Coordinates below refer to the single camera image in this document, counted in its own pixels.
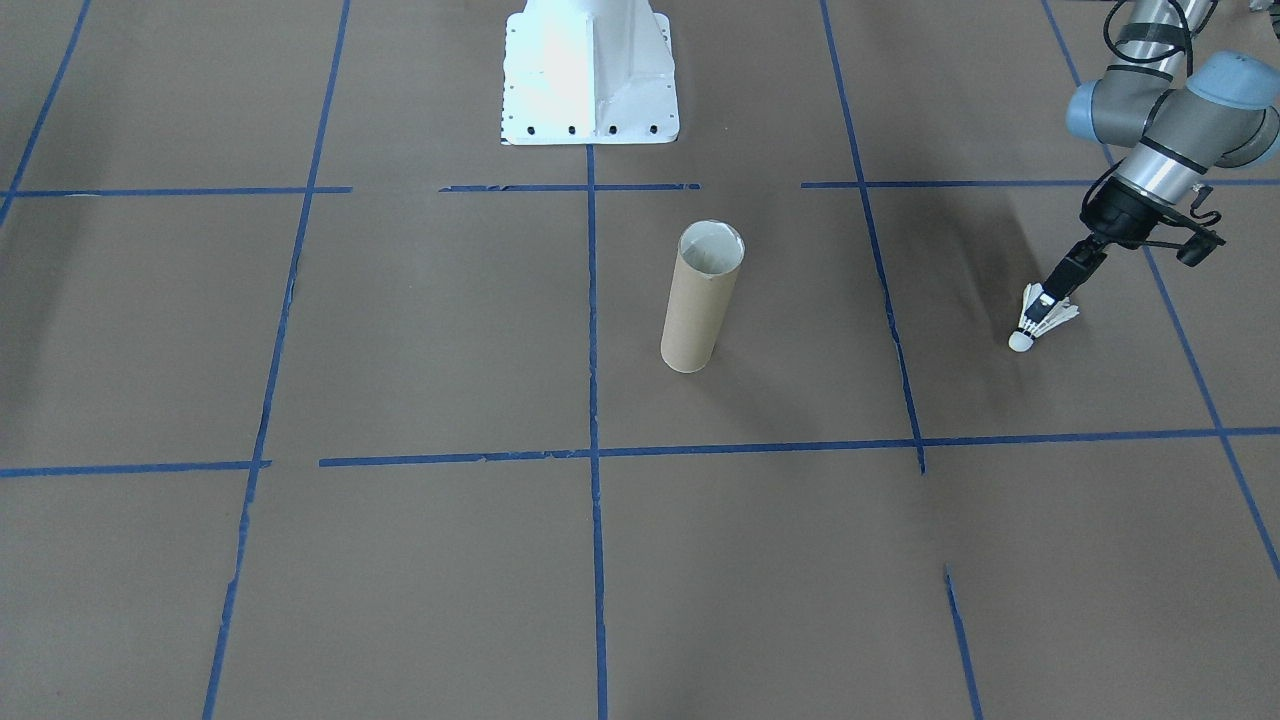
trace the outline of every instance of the blue tape line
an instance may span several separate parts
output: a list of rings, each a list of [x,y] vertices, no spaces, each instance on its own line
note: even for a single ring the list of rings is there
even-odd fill
[[[696,182],[690,183],[641,183],[641,184],[451,184],[439,192],[664,192],[680,190],[701,190]]]
[[[1030,436],[974,436],[951,438],[924,438],[929,447],[969,447],[991,445],[1039,445],[1070,442],[1123,442],[1135,439],[1188,439],[1217,437],[1216,429],[1187,430],[1119,430],[1112,433],[1050,433]]]
[[[516,452],[448,452],[440,455],[388,455],[325,457],[321,468],[372,468],[379,465],[447,465],[453,462],[515,462],[521,460],[571,460],[589,457],[590,450],[524,450]]]
[[[662,455],[739,455],[755,452],[822,452],[836,450],[884,450],[915,447],[914,439],[860,439],[828,442],[776,442],[744,445],[664,445],[650,447],[611,447],[602,457],[646,457]]]
[[[888,318],[888,331],[893,338],[893,347],[897,351],[899,372],[902,374],[902,396],[906,400],[906,415],[911,420],[911,437],[915,438],[915,455],[920,464],[920,474],[928,471],[924,459],[924,443],[920,442],[920,419],[915,414],[915,397],[911,395],[911,378],[906,370],[906,354],[902,351],[902,338],[897,332],[897,319],[893,314],[893,299],[888,288],[888,274],[884,270],[884,258],[881,254],[879,234],[876,232],[876,217],[872,211],[872,197],[867,191],[867,174],[863,172],[861,154],[858,151],[858,133],[854,132],[854,115],[849,109],[849,94],[845,90],[845,73],[840,67],[840,53],[836,50],[836,36],[831,28],[831,10],[827,0],[819,0],[822,6],[822,23],[827,31],[827,47],[831,51],[831,68],[836,74],[836,90],[840,92],[840,106],[845,113],[845,131],[849,135],[849,151],[854,159],[854,173],[858,176],[858,191],[863,199],[863,214],[867,217],[867,234],[872,243],[872,255],[876,259],[876,274],[879,277],[881,290],[884,293],[884,314]]]
[[[67,77],[67,65],[72,61],[72,55],[76,53],[76,45],[79,44],[81,29],[84,28],[84,18],[88,17],[88,6],[92,0],[84,0],[81,4],[79,15],[76,17],[76,28],[72,29],[72,37],[67,42],[67,51],[63,53],[63,61],[58,65],[58,72],[54,74],[54,83],[49,88],[49,95],[45,96],[45,104],[40,106],[40,114],[36,115],[36,126],[31,128],[31,136],[27,137],[27,147],[22,151],[22,159],[18,160],[18,169],[13,173],[13,181],[9,182],[9,195],[5,196],[4,202],[0,204],[0,225],[4,225],[5,219],[9,217],[9,209],[13,206],[14,193],[22,187],[22,177],[27,173],[27,165],[31,164],[31,155],[36,151],[36,142],[40,140],[40,131],[45,128],[45,120],[49,119],[49,111],[54,106],[54,99],[58,97],[58,90],[63,86],[63,78]]]
[[[344,195],[348,186],[306,187],[156,187],[122,190],[20,190],[15,197],[187,197],[205,195]]]
[[[1215,438],[1221,434],[1238,437],[1280,436],[1280,427],[1254,428],[1187,428],[1169,430],[1116,430],[1107,433],[1044,433],[1027,436],[960,436],[922,438],[927,447],[986,447],[996,445],[1088,443],[1152,439]],[[737,445],[655,445],[636,447],[602,447],[600,457],[654,457],[668,455],[748,455],[763,452],[829,452],[856,450],[888,450],[915,447],[911,438],[760,442]],[[590,457],[590,448],[521,450],[513,452],[454,452],[439,455],[388,455],[358,457],[325,457],[321,468],[371,468],[380,465],[442,465],[453,462],[513,462],[530,460],[573,460]]]
[[[928,187],[1089,187],[1091,179],[993,179],[993,181],[836,181],[803,182],[801,190],[856,190],[865,184],[869,188],[928,188]]]
[[[1231,437],[1280,436],[1280,428],[1225,428],[1224,432]]]
[[[0,478],[65,478],[73,475],[147,475],[156,473],[196,473],[248,470],[248,460],[230,462],[147,462],[141,465],[63,465],[54,468],[0,468]]]
[[[678,191],[678,190],[701,190],[703,186],[696,182],[690,183],[652,183],[652,184],[598,184],[595,186],[596,192],[663,192],[663,191]]]
[[[973,708],[973,720],[982,720],[982,698],[978,696],[978,680],[973,673],[973,657],[969,656],[969,637],[964,632],[964,616],[960,615],[960,603],[956,601],[956,587],[951,580],[951,566],[946,569],[947,603],[951,606],[951,624],[956,629],[956,644],[960,646],[960,662],[964,665],[964,682],[969,688],[969,706]]]
[[[609,717],[609,670],[604,629],[604,528],[600,516],[600,386],[599,304],[595,255],[595,146],[586,146],[586,263],[590,277],[588,366],[590,370],[589,420],[591,434],[591,555],[595,569],[595,702],[598,720]]]
[[[259,471],[262,468],[262,452],[266,446],[266,429],[271,423],[271,402],[275,397],[275,384],[280,374],[280,359],[284,355],[284,338],[289,327],[289,310],[293,305],[293,287],[298,278],[298,261],[302,245],[306,241],[307,223],[311,217],[311,200],[315,197],[316,177],[320,173],[320,156],[324,151],[324,137],[329,126],[329,109],[338,83],[338,65],[342,61],[342,46],[347,36],[347,18],[351,15],[351,0],[343,0],[342,15],[338,19],[338,38],[334,42],[333,60],[329,65],[329,83],[325,87],[324,105],[320,109],[320,124],[316,128],[315,147],[311,151],[311,172],[307,174],[307,192],[302,196],[302,213],[298,217],[298,232],[293,240],[293,256],[289,260],[289,277],[284,286],[284,300],[280,307],[280,322],[275,331],[275,347],[271,351],[271,369],[266,377],[266,392],[262,396],[262,419],[259,423],[257,438],[253,441],[253,461],[244,486],[244,505],[241,507],[239,537],[236,543],[236,571],[227,584],[227,597],[223,601],[221,623],[218,628],[218,644],[214,648],[214,664],[209,671],[209,688],[205,692],[204,720],[212,720],[218,702],[218,687],[223,674],[223,661],[227,656],[227,638],[230,634],[232,616],[236,610],[236,592],[239,588],[241,571],[244,566],[244,548],[248,541],[250,506],[257,492]]]
[[[1048,0],[1041,0],[1041,5],[1044,8],[1044,17],[1048,18],[1050,27],[1053,28],[1053,37],[1057,38],[1057,47],[1062,51],[1062,59],[1066,60],[1066,69],[1071,70],[1071,81],[1075,83],[1075,87],[1080,87],[1080,73],[1075,69],[1075,60],[1071,59],[1071,49],[1066,46],[1066,38],[1062,37],[1062,28],[1057,26],[1053,9],[1048,6]]]
[[[1249,509],[1249,516],[1253,518],[1253,527],[1258,532],[1258,537],[1262,539],[1262,547],[1267,553],[1267,560],[1271,561],[1271,570],[1275,571],[1276,579],[1280,579],[1280,555],[1276,553],[1275,542],[1271,539],[1271,533],[1267,530],[1266,523],[1262,520],[1262,512],[1258,510],[1258,503],[1253,498],[1253,491],[1249,488],[1249,482],[1244,478],[1244,470],[1240,468],[1239,461],[1235,457],[1235,448],[1231,447],[1230,433],[1222,427],[1222,419],[1217,413],[1217,406],[1213,402],[1213,396],[1208,391],[1208,383],[1204,380],[1204,374],[1201,372],[1199,363],[1196,360],[1196,354],[1192,351],[1190,340],[1187,337],[1187,331],[1183,328],[1181,319],[1178,316],[1178,309],[1174,306],[1174,299],[1169,295],[1169,287],[1165,286],[1165,278],[1160,274],[1160,268],[1156,265],[1156,258],[1152,255],[1149,247],[1143,247],[1143,255],[1147,258],[1147,265],[1151,268],[1151,274],[1156,278],[1156,288],[1160,291],[1160,297],[1165,301],[1165,309],[1169,311],[1169,318],[1174,323],[1174,331],[1178,333],[1178,342],[1183,346],[1183,354],[1187,355],[1187,363],[1192,366],[1192,375],[1196,377],[1196,387],[1201,391],[1201,397],[1204,400],[1204,407],[1208,409],[1208,415],[1213,420],[1213,428],[1216,428],[1217,434],[1222,442],[1222,450],[1226,452],[1228,462],[1231,465],[1231,473],[1235,475],[1235,484],[1240,488],[1240,495],[1244,496],[1244,503]]]
[[[451,184],[439,192],[586,192],[585,184]]]

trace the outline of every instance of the grid square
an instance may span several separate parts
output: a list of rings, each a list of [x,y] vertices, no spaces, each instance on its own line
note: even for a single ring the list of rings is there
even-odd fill
[[[10,720],[198,717],[243,473],[0,483]]]
[[[680,140],[599,149],[599,182],[852,179],[818,3],[653,8],[671,15]]]
[[[1069,3],[1050,0],[1062,38],[1071,51],[1071,60],[1080,73],[1082,82],[1098,79],[1114,61],[1111,51],[1102,41],[1102,22],[1112,3]],[[1128,8],[1121,8],[1111,24],[1112,36],[1120,35],[1129,18]],[[1280,63],[1280,44],[1271,29],[1271,19],[1266,13],[1251,13],[1248,3],[1219,3],[1213,18],[1204,32],[1196,40],[1196,64],[1202,65],[1219,50],[1239,50],[1275,67]],[[1181,87],[1185,72],[1174,79],[1174,87]],[[1128,154],[1125,149],[1115,149],[1116,160]],[[1280,178],[1280,163],[1270,161],[1245,169],[1213,169],[1210,182],[1222,178]]]
[[[589,478],[273,465],[218,717],[594,717]]]
[[[273,459],[579,448],[585,193],[316,197]]]
[[[1038,3],[847,3],[831,14],[868,179],[1102,170],[1062,126],[1075,86]]]
[[[0,228],[0,466],[246,459],[298,204],[18,200]]]
[[[1216,229],[1228,245],[1194,269],[1171,252],[1157,258],[1192,351],[1228,425],[1280,425],[1280,336],[1275,323],[1280,275],[1275,188],[1224,187],[1206,206],[1222,211]],[[1166,231],[1185,241],[1188,231]]]
[[[741,184],[599,195],[603,446],[910,438],[855,195]],[[710,364],[659,354],[680,233],[718,218],[746,259]]]
[[[0,187],[18,172],[31,128],[40,117],[67,42],[76,29],[79,0],[0,5]]]
[[[965,717],[909,450],[607,459],[611,717]]]
[[[1212,427],[1140,252],[1111,251],[1071,297],[1079,318],[1009,350],[1023,287],[1088,232],[1080,193],[872,191],[925,436]]]
[[[1216,439],[931,452],[992,717],[1271,717],[1280,594]]]
[[[23,188],[305,184],[340,9],[93,5]]]
[[[585,182],[581,147],[500,143],[506,19],[520,6],[353,4],[323,182],[401,192]]]

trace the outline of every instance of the cardboard tube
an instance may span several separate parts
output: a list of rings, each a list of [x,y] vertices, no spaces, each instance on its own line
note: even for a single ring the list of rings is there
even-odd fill
[[[719,220],[699,220],[680,236],[662,328],[662,359],[672,370],[696,373],[710,361],[745,254],[742,236]]]

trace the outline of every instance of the white metal pedestal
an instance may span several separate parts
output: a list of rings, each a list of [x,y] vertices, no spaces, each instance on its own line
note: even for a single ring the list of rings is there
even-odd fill
[[[649,0],[529,0],[507,20],[502,141],[671,142],[671,22]]]

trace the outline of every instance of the shuttlecock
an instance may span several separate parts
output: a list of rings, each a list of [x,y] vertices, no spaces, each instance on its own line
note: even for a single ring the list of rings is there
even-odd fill
[[[1023,315],[1018,320],[1018,329],[1009,336],[1009,347],[1014,352],[1027,352],[1036,345],[1036,338],[1080,314],[1080,309],[1071,305],[1071,299],[1064,297],[1053,304],[1053,309],[1044,315],[1043,320],[1033,322],[1027,316],[1027,310],[1041,301],[1043,292],[1044,288],[1039,283],[1032,283],[1023,291]]]

